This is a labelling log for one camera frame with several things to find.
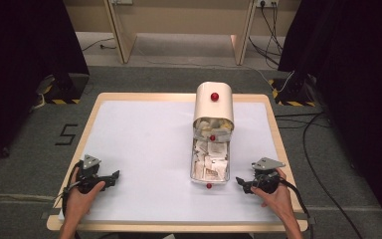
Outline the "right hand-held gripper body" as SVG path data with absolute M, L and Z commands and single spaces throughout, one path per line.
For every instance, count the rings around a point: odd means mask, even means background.
M 274 193 L 278 188 L 281 178 L 278 168 L 285 166 L 283 162 L 268 157 L 262 157 L 257 162 L 253 162 L 252 168 L 255 174 L 252 185 L 260 188 L 265 193 Z

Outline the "black stand base striped edge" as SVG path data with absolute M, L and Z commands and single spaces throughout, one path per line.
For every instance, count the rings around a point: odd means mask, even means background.
M 45 104 L 78 104 L 89 78 L 87 74 L 69 73 L 68 81 L 63 83 L 49 75 L 40 83 L 36 93 L 43 98 Z
M 305 80 L 271 79 L 272 94 L 275 103 L 281 106 L 314 107 L 314 99 Z

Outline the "short-pulled white drawer red knob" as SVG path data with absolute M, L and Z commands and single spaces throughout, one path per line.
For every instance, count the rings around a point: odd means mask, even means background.
M 232 130 L 221 130 L 221 129 L 201 130 L 195 127 L 195 121 L 193 122 L 193 138 L 195 140 L 202 140 L 202 141 L 209 141 L 209 142 L 228 142 L 232 138 L 232 133 L 234 129 Z

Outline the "pile of yellow-white small packets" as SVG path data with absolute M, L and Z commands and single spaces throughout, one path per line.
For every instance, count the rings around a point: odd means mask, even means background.
M 234 125 L 228 119 L 200 118 L 195 121 L 195 127 L 201 130 L 232 130 Z

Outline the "beige wooden desk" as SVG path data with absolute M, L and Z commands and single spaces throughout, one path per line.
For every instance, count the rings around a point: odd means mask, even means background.
M 287 34 L 301 0 L 279 0 L 277 8 L 258 8 L 256 0 L 63 0 L 78 32 L 111 33 L 118 60 L 126 64 L 139 34 L 226 35 L 238 65 L 244 63 L 248 38 L 270 33 L 264 19 L 276 22 L 277 35 Z

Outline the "grey tape strip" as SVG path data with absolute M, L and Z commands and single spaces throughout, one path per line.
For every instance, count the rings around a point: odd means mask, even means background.
M 308 216 L 306 213 L 295 212 L 294 216 L 297 220 L 305 220 L 308 223 L 308 225 L 316 224 L 315 218 Z

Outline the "person's left hand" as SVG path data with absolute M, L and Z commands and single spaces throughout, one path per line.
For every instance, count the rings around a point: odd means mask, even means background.
M 74 186 L 69 193 L 65 212 L 66 221 L 80 221 L 89 213 L 96 196 L 105 187 L 105 182 L 99 182 L 89 193 L 83 194 Z

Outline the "black curtain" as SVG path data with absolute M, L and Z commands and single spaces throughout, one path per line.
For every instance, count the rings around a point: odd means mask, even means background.
M 382 207 L 382 0 L 300 0 L 280 68 L 315 76 L 345 149 Z
M 0 0 L 0 152 L 46 77 L 88 72 L 64 0 Z

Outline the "person's right hand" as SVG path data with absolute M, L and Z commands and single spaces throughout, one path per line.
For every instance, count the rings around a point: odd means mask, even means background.
M 294 218 L 290 192 L 284 185 L 279 185 L 275 192 L 268 194 L 258 187 L 252 187 L 252 192 L 262 199 L 262 207 L 269 207 L 281 220 Z

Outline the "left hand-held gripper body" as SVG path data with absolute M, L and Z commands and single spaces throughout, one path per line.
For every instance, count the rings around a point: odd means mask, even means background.
M 79 170 L 76 176 L 76 183 L 80 193 L 89 193 L 99 182 L 105 183 L 102 190 L 109 187 L 109 178 L 107 176 L 97 175 L 100 163 L 100 159 L 88 154 L 86 154 L 84 159 L 80 161 Z

